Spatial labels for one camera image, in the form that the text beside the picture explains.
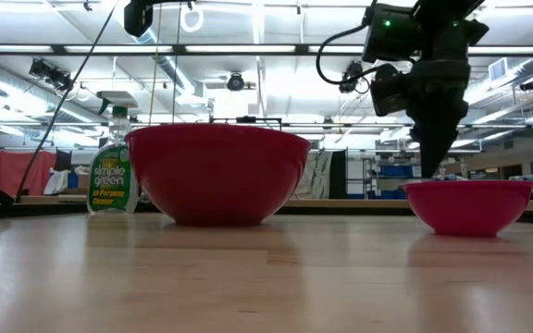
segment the metal rod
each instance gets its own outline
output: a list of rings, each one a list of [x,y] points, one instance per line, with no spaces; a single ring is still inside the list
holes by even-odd
[[[0,147],[7,150],[35,151],[36,147]],[[42,150],[97,151],[98,147],[43,147]]]
[[[215,120],[221,121],[233,121],[236,119],[220,118]],[[273,121],[279,122],[280,118],[258,118],[257,120],[261,121]],[[0,121],[0,125],[6,126],[24,126],[24,127],[41,127],[48,126],[46,122],[17,122],[17,121]],[[143,128],[147,127],[147,124],[143,123],[133,123],[131,124],[134,128]],[[167,125],[164,122],[152,122],[152,126],[158,125]],[[237,125],[250,125],[257,127],[269,127],[269,125],[264,123],[240,123]],[[91,127],[91,126],[107,126],[107,123],[56,123],[56,127]],[[332,128],[359,128],[359,129],[396,129],[396,128],[411,128],[413,124],[411,123],[331,123],[331,124],[322,124],[322,123],[282,123],[283,128],[304,128],[304,129],[322,129],[323,127],[332,127]],[[499,129],[499,130],[521,130],[521,129],[533,129],[533,124],[460,124],[458,129]]]

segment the table surface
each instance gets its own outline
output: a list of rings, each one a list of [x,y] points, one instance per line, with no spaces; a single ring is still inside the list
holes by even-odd
[[[20,204],[82,204],[85,195],[60,196],[26,196]],[[320,208],[409,208],[406,200],[348,200],[348,199],[316,199],[289,200],[284,207],[320,207]],[[530,200],[526,211],[533,212],[533,200]]]
[[[500,236],[395,216],[0,219],[0,332],[533,332],[533,225]]]

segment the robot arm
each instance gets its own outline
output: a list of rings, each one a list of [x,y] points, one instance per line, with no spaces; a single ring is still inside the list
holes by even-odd
[[[468,112],[464,93],[470,78],[468,46],[476,44],[489,27],[465,20],[482,0],[421,0],[413,8],[377,4],[368,7],[360,27],[369,27],[365,62],[376,60],[413,62],[409,73],[401,73],[391,64],[371,68],[376,72],[370,84],[371,97],[378,117],[406,110],[415,121],[411,137],[420,143],[423,178],[431,178],[457,137],[456,127]],[[326,40],[320,51],[337,34]],[[325,81],[332,81],[320,69],[320,52],[316,69]]]

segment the ceiling beam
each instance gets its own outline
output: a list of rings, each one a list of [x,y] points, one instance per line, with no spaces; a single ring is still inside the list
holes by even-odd
[[[0,56],[86,56],[90,44],[27,44],[0,43]],[[317,44],[104,44],[98,45],[93,56],[315,56]],[[323,56],[359,56],[362,44],[333,44],[324,49]],[[470,57],[528,57],[533,45],[477,45],[468,50]]]

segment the black cable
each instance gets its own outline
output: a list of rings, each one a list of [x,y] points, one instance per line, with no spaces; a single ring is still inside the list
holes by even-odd
[[[320,76],[320,78],[322,78],[322,80],[324,80],[324,82],[326,83],[329,83],[329,84],[336,84],[336,85],[341,85],[343,83],[347,83],[349,81],[351,81],[352,79],[347,79],[347,80],[339,80],[339,81],[335,81],[335,80],[331,80],[329,78],[327,78],[324,73],[322,72],[322,67],[320,66],[320,57],[322,56],[322,52],[324,51],[324,48],[326,47],[326,45],[328,45],[330,42],[336,40],[336,39],[339,39],[341,37],[344,37],[344,36],[348,36],[350,34],[354,34],[356,32],[359,32],[363,29],[365,29],[367,27],[367,25],[365,24],[362,24],[358,27],[355,27],[355,28],[352,28],[352,29],[349,29],[347,31],[343,31],[343,32],[339,32],[337,34],[334,34],[330,37],[327,38],[326,41],[324,41],[321,45],[320,45],[320,48],[318,49],[318,53],[316,54],[316,71],[318,72],[318,75]]]
[[[40,78],[40,79],[37,79],[36,81],[34,81],[28,88],[26,88],[22,93],[25,93],[27,92],[28,90],[30,90],[34,85],[36,85],[36,83],[38,83],[40,80],[42,80],[43,78]]]
[[[366,14],[368,13],[369,10],[372,10],[371,8],[373,8],[376,3],[378,2],[378,0],[373,0],[371,2],[371,5],[369,6],[368,10],[366,11]],[[371,69],[369,70],[366,70],[365,72],[361,73],[360,76],[358,76],[357,78],[350,78],[350,79],[347,79],[347,80],[340,80],[340,81],[335,81],[335,80],[331,80],[329,78],[327,78],[324,73],[322,72],[322,67],[320,66],[320,58],[322,57],[322,52],[324,51],[324,48],[332,41],[336,40],[336,39],[339,39],[341,37],[344,37],[344,36],[348,36],[350,34],[354,34],[356,32],[359,32],[363,29],[365,29],[369,23],[371,22],[371,17],[367,16],[367,17],[364,17],[363,18],[363,21],[361,22],[361,25],[358,26],[358,27],[355,27],[355,28],[352,28],[352,29],[349,29],[347,31],[343,31],[343,32],[339,32],[337,34],[334,34],[330,37],[327,38],[326,41],[324,41],[321,45],[320,45],[320,48],[318,49],[318,53],[316,54],[316,71],[318,72],[318,75],[320,76],[320,78],[322,80],[324,80],[324,82],[326,83],[329,83],[329,84],[336,84],[336,85],[341,85],[341,84],[344,84],[344,83],[348,83],[352,80],[357,80],[357,79],[360,79],[360,78],[363,78],[365,75],[375,71],[370,71]]]
[[[96,47],[98,42],[100,41],[100,37],[102,37],[102,33],[106,29],[106,26],[108,25],[108,22],[112,18],[112,14],[115,12],[115,8],[117,7],[118,1],[115,3],[115,5],[110,10],[110,13],[108,14],[108,18],[106,18],[106,21],[104,22],[104,25],[102,26],[102,29],[98,33],[98,36],[96,36],[96,39],[93,41],[92,48],[90,49],[90,52],[88,52],[88,55],[83,59],[83,62],[81,63],[80,69],[78,69],[78,72],[75,74],[75,77],[73,78],[71,84],[69,86],[73,86],[75,82],[77,81],[79,75],[83,71],[83,68],[88,63],[88,60],[90,60],[90,56],[93,54],[93,49]],[[53,128],[53,125],[55,124],[56,117],[58,116],[59,112],[61,111],[61,106],[67,99],[67,96],[69,95],[70,89],[65,90],[65,93],[63,94],[63,97],[61,98],[61,101],[59,101],[59,104],[56,106],[55,113],[53,114],[53,117],[51,118],[51,121],[48,124],[48,128],[46,128],[46,132],[44,133],[43,138],[38,143],[38,146],[36,147],[36,150],[34,151],[34,154],[32,154],[32,158],[28,165],[26,166],[26,170],[24,170],[24,175],[22,176],[22,181],[19,184],[18,192],[16,194],[16,203],[19,203],[19,200],[22,196],[22,190],[24,189],[24,184],[26,183],[26,178],[28,177],[28,174],[30,173],[30,170],[32,169],[32,165],[34,165],[34,161],[36,160],[36,156],[38,153],[43,149],[44,142],[46,141],[46,138],[48,137],[48,134],[51,132],[51,129]]]
[[[357,90],[357,88],[355,88],[355,91],[356,91],[357,93],[359,93],[359,94],[366,94],[366,93],[369,93],[369,87],[370,87],[370,85],[369,85],[369,80],[368,80],[368,79],[364,79],[364,81],[367,83],[367,89],[366,89],[364,92],[359,92],[359,91]]]

